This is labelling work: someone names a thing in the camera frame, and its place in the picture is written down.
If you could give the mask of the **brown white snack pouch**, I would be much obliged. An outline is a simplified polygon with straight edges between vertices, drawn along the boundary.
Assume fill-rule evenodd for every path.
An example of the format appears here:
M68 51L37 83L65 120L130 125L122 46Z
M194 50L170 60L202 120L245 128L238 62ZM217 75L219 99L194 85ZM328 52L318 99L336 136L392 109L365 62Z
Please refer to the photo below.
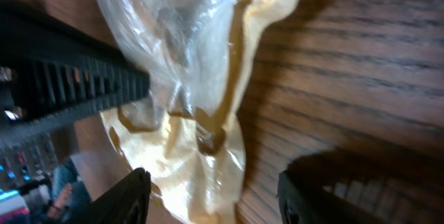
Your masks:
M237 118L264 29L299 0L97 0L145 98L102 113L116 152L184 223L233 223L246 154Z

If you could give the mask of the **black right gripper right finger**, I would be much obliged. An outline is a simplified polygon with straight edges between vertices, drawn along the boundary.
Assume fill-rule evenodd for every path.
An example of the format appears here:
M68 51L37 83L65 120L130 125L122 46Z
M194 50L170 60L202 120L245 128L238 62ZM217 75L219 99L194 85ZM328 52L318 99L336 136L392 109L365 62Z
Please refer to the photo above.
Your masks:
M373 224L382 221L311 186L288 171L279 174L277 198L283 224Z

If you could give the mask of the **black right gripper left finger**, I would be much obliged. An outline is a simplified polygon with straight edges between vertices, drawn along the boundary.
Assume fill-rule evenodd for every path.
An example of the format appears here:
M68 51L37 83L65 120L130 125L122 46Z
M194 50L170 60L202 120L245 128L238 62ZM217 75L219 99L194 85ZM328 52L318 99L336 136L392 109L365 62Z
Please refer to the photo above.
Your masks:
M67 224L145 224L150 194L151 175L137 168Z

